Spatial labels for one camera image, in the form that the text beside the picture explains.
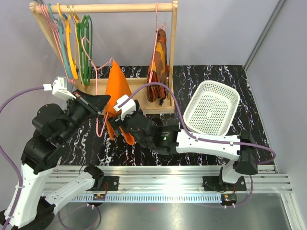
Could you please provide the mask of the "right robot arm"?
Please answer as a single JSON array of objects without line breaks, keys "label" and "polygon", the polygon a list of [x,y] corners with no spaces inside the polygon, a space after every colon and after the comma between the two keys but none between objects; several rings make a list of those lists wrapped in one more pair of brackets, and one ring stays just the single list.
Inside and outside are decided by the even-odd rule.
[{"label": "right robot arm", "polygon": [[119,109],[108,122],[116,134],[130,134],[143,148],[158,154],[195,152],[228,159],[218,176],[203,179],[205,191],[235,191],[244,175],[258,173],[257,151],[247,135],[211,136],[192,134],[177,126],[159,126],[144,115],[136,100],[129,109]]}]

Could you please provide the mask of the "orange trousers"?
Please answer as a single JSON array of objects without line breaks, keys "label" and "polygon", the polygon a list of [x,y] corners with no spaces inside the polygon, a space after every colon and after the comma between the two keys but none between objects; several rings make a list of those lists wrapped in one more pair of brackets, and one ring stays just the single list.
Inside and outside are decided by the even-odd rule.
[{"label": "orange trousers", "polygon": [[113,108],[117,99],[125,94],[127,96],[132,94],[126,77],[116,61],[113,61],[112,63],[106,86],[106,94],[111,96],[111,99],[107,103],[104,111],[104,119],[106,120],[105,128],[107,128],[110,137],[111,124],[109,123],[108,119],[119,115],[119,112],[116,112]]}]

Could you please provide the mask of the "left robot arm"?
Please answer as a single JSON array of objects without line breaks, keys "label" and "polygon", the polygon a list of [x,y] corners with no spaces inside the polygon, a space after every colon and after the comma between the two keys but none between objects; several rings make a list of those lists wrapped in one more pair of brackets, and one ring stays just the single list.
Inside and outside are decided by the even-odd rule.
[{"label": "left robot arm", "polygon": [[73,181],[44,196],[43,188],[60,157],[69,152],[75,132],[90,117],[100,115],[110,100],[109,95],[89,95],[79,90],[72,93],[68,109],[55,103],[42,106],[32,120],[33,137],[26,143],[18,184],[7,209],[0,213],[3,227],[14,230],[44,230],[58,212],[79,194],[104,186],[104,173],[95,165],[85,167]]}]

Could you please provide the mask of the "pink wire hanger with orange trousers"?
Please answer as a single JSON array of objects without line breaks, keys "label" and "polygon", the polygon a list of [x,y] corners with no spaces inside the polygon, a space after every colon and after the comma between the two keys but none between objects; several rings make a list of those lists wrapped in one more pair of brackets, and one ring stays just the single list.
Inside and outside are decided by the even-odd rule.
[{"label": "pink wire hanger with orange trousers", "polygon": [[[102,69],[103,67],[105,67],[106,65],[112,64],[113,61],[114,61],[114,58],[111,57],[111,58],[109,59],[109,61],[107,61],[104,65],[102,65],[102,66],[100,66],[100,67],[97,68],[96,65],[94,64],[94,62],[92,61],[92,59],[90,58],[88,52],[85,50],[85,45],[84,45],[84,42],[85,42],[85,41],[86,41],[88,44],[91,44],[91,42],[90,42],[86,37],[83,37],[83,38],[82,38],[82,41],[81,41],[81,44],[82,44],[82,48],[83,48],[83,50],[84,50],[86,56],[88,57],[89,61],[91,62],[92,67],[93,67],[94,70],[95,70],[95,95],[97,96],[97,95],[98,95],[98,71],[99,71],[100,69]],[[96,131],[96,135],[97,135],[99,138],[102,137],[102,135],[103,135],[103,132],[104,132],[104,129],[105,129],[105,125],[106,125],[106,120],[104,121],[103,126],[102,126],[102,129],[101,129],[101,131],[100,131],[100,130],[99,130],[99,117],[97,117],[97,119],[96,119],[96,128],[95,128],[95,131]]]}]

